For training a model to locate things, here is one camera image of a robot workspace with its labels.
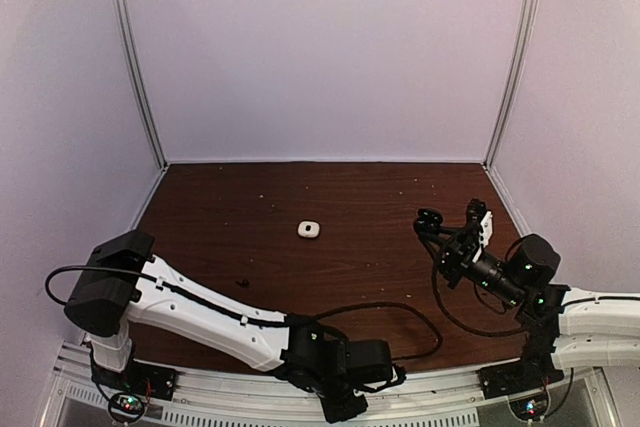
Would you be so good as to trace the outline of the black round earbud case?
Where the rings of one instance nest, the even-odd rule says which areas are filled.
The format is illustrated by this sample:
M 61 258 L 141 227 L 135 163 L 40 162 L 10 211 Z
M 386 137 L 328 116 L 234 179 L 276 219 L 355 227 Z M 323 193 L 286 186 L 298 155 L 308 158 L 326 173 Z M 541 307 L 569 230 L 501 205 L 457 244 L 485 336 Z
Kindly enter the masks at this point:
M 434 209 L 420 208 L 413 221 L 413 228 L 416 233 L 438 234 L 443 223 L 442 214 Z

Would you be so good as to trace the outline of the white earbud charging case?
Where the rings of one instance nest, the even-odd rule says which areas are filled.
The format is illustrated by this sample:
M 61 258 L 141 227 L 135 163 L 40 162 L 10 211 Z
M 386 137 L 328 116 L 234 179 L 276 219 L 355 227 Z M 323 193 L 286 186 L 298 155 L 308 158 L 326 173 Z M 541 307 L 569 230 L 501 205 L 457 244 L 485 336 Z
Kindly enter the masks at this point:
M 297 234 L 304 239 L 316 239 L 321 232 L 320 224 L 316 221 L 304 220 L 298 224 Z

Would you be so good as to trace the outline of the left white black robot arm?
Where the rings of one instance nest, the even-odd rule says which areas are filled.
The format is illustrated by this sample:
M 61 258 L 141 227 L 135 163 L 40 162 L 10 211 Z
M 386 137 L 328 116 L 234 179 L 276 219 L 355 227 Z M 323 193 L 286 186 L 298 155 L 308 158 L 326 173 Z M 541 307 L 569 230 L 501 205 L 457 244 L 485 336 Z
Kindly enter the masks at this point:
M 364 413 L 365 394 L 405 381 L 386 341 L 352 342 L 310 316 L 225 297 L 153 255 L 153 243 L 134 230 L 95 247 L 63 303 L 65 316 L 88 334 L 93 382 L 116 390 L 109 406 L 126 419 L 143 415 L 143 394 L 171 399 L 176 377 L 135 360 L 132 323 L 172 332 L 316 395 L 329 423 Z

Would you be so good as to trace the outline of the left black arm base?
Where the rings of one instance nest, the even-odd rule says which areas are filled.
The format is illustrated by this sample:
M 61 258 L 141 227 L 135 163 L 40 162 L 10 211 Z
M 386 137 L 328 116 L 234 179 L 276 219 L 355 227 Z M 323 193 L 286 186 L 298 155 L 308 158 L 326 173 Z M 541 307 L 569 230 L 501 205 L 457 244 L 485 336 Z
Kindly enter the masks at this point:
M 91 381 L 116 424 L 129 426 L 141 420 L 152 399 L 173 399 L 178 378 L 174 368 L 140 362 L 130 356 L 124 370 L 115 372 L 97 363 L 94 346 L 90 347 L 90 368 Z

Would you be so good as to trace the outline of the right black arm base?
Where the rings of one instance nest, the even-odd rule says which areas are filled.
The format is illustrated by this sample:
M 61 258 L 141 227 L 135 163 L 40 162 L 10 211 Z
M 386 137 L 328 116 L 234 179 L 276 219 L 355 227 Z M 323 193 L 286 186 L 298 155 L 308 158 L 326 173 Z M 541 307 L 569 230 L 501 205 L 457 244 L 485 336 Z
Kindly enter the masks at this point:
M 514 361 L 481 368 L 477 375 L 486 400 L 506 396 L 511 413 L 520 421 L 544 423 L 564 407 L 574 385 L 575 370 L 568 374 L 565 393 L 553 400 L 549 387 L 565 379 L 551 359 L 557 327 L 546 327 L 527 336 L 521 356 Z

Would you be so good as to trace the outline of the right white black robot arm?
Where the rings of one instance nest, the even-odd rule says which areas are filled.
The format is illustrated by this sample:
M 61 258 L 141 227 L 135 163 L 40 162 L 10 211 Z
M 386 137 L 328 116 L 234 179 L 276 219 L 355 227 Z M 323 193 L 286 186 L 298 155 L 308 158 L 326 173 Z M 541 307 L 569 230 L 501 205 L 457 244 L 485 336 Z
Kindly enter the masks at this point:
M 525 334 L 522 359 L 512 370 L 519 387 L 535 387 L 551 369 L 638 366 L 638 294 L 553 283 L 560 256 L 537 234 L 515 241 L 500 259 L 487 250 L 489 235 L 476 222 L 447 228 L 417 220 L 414 230 L 433 260 L 433 279 L 446 280 L 450 289 L 467 280 L 514 310 L 517 328 L 485 335 Z

